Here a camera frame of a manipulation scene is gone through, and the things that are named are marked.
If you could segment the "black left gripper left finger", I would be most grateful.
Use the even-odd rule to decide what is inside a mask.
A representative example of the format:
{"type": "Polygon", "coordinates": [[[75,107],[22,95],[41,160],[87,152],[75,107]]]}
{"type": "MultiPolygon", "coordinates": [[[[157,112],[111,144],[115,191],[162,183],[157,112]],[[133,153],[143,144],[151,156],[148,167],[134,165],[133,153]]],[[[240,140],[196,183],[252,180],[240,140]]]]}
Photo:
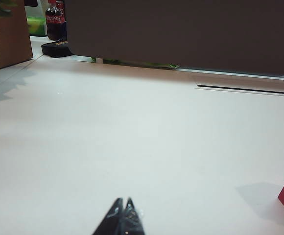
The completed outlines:
{"type": "Polygon", "coordinates": [[[93,232],[93,235],[119,235],[123,215],[123,199],[117,198],[93,232]]]}

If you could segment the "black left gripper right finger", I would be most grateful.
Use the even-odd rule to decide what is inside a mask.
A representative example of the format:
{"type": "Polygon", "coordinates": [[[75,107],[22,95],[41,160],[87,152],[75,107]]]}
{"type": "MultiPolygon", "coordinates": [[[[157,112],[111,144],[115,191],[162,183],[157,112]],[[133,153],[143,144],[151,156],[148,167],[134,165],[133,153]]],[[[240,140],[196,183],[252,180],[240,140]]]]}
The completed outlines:
{"type": "Polygon", "coordinates": [[[128,198],[119,221],[119,235],[145,235],[142,221],[131,197],[128,198]]]}

